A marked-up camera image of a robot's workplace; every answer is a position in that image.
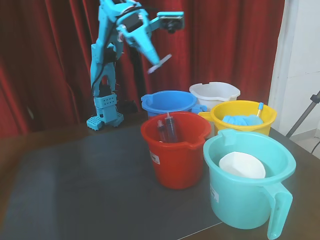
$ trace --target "yellow bucket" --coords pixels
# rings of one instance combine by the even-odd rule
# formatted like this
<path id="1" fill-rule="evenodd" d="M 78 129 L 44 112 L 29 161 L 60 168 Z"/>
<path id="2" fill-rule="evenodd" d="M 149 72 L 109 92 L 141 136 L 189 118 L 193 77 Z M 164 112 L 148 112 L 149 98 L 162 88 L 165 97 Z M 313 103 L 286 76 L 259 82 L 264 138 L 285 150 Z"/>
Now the yellow bucket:
<path id="1" fill-rule="evenodd" d="M 256 101 L 225 101 L 216 105 L 210 112 L 199 112 L 199 115 L 210 122 L 214 122 L 215 134 L 222 129 L 235 129 L 245 132 L 257 132 L 264 135 L 269 135 L 271 124 L 276 120 L 277 112 L 267 105 L 263 105 L 263 109 L 260 114 L 260 118 L 263 124 L 252 126 L 239 126 L 226 123 L 222 121 L 224 116 L 236 116 L 236 115 L 256 115 L 258 113 L 259 102 Z"/>

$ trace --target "cable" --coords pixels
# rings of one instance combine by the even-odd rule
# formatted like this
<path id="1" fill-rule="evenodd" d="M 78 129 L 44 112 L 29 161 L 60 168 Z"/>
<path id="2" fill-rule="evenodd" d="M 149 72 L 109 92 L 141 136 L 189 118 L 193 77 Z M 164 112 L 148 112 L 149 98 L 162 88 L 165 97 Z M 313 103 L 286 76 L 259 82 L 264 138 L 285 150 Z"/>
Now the cable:
<path id="1" fill-rule="evenodd" d="M 114 23 L 113 23 L 113 25 L 112 25 L 112 27 L 111 27 L 111 29 L 110 29 L 110 32 L 109 32 L 109 34 L 108 34 L 105 42 L 106 42 L 106 43 L 109 42 L 109 40 L 110 40 L 110 38 L 111 38 L 111 35 L 112 35 L 112 32 L 113 32 L 113 30 L 115 29 L 115 27 L 116 27 L 116 25 L 117 25 L 117 21 L 118 21 L 119 18 L 123 17 L 124 15 L 126 15 L 126 14 L 128 14 L 128 13 L 131 13 L 131 12 L 133 12 L 133 11 L 139 10 L 139 9 L 145 9 L 145 8 L 144 8 L 143 6 L 134 6 L 134 7 L 132 7 L 132 8 L 129 8 L 127 11 L 123 12 L 123 13 L 120 14 L 119 16 L 116 16 L 116 17 L 115 17 L 116 20 L 114 21 Z M 91 86 L 91 94 L 92 94 L 92 95 L 94 95 L 94 86 L 95 86 L 96 82 L 99 80 L 99 78 L 101 77 L 101 74 L 102 74 L 103 71 L 104 71 L 105 65 L 106 65 L 106 63 L 103 62 L 103 63 L 102 63 L 102 67 L 101 67 L 101 71 L 99 72 L 98 76 L 96 77 L 96 79 L 95 79 L 95 80 L 93 81 L 93 83 L 92 83 L 92 86 Z"/>
<path id="2" fill-rule="evenodd" d="M 314 148 L 313 148 L 312 151 L 311 151 L 311 154 L 314 153 L 315 149 L 318 147 L 319 144 L 320 144 L 320 141 L 314 146 Z"/>

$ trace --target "turquoise bucket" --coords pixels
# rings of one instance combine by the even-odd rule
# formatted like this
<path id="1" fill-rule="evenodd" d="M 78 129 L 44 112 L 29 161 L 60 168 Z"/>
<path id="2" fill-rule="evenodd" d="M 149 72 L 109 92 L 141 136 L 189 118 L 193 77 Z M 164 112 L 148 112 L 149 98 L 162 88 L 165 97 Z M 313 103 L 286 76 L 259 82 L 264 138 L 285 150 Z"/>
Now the turquoise bucket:
<path id="1" fill-rule="evenodd" d="M 259 159 L 266 171 L 265 178 L 235 176 L 219 168 L 220 159 L 232 152 Z M 204 144 L 203 154 L 209 166 L 211 207 L 215 215 L 238 229 L 257 228 L 270 217 L 267 237 L 278 238 L 293 200 L 281 184 L 296 169 L 291 153 L 266 135 L 226 129 Z"/>

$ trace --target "bucket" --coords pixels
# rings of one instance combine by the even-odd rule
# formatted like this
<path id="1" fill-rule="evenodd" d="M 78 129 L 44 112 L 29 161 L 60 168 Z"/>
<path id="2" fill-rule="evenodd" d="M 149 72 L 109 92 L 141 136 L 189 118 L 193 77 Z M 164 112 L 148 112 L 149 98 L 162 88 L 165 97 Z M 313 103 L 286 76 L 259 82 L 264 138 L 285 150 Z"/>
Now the bucket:
<path id="1" fill-rule="evenodd" d="M 154 117 L 167 112 L 189 111 L 195 114 L 207 111 L 205 105 L 197 104 L 197 98 L 186 91 L 158 91 L 141 97 L 142 108 Z"/>
<path id="2" fill-rule="evenodd" d="M 177 143 L 159 142 L 158 120 L 166 115 L 150 118 L 141 126 L 141 134 L 148 143 L 157 180 L 170 189 L 185 189 L 195 185 L 203 173 L 203 146 L 211 132 L 204 118 L 191 112 L 178 111 L 174 118 Z"/>
<path id="3" fill-rule="evenodd" d="M 276 120 L 277 112 L 267 105 L 263 105 L 260 118 L 263 124 L 252 126 L 239 126 L 222 121 L 226 115 L 256 115 L 258 112 L 259 102 L 256 101 L 226 101 L 216 105 L 210 112 L 199 112 L 199 115 L 210 122 L 214 122 L 215 135 L 222 129 L 235 129 L 244 132 L 257 132 L 269 135 L 271 124 Z"/>
<path id="4" fill-rule="evenodd" d="M 265 178 L 240 177 L 219 168 L 220 159 L 232 152 L 250 154 L 260 160 Z M 209 166 L 211 207 L 215 215 L 238 229 L 257 228 L 270 217 L 267 237 L 278 238 L 293 200 L 281 184 L 296 169 L 291 153 L 263 134 L 226 129 L 204 144 L 203 154 Z"/>
<path id="5" fill-rule="evenodd" d="M 208 111 L 220 103 L 237 100 L 240 95 L 240 90 L 235 86 L 218 81 L 194 84 L 189 91 L 197 98 L 197 103 L 205 105 Z"/>

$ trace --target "red bucket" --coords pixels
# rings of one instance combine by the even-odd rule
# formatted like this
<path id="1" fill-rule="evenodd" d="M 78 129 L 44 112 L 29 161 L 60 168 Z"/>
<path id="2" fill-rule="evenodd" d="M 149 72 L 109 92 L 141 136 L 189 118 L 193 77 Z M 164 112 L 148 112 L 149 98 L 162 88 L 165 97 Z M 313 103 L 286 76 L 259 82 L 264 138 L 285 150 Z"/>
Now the red bucket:
<path id="1" fill-rule="evenodd" d="M 185 189 L 195 185 L 202 176 L 203 146 L 211 132 L 211 125 L 191 112 L 177 111 L 170 115 L 174 118 L 179 142 L 159 142 L 158 120 L 165 122 L 165 114 L 146 121 L 141 133 L 148 143 L 158 181 L 170 189 Z"/>

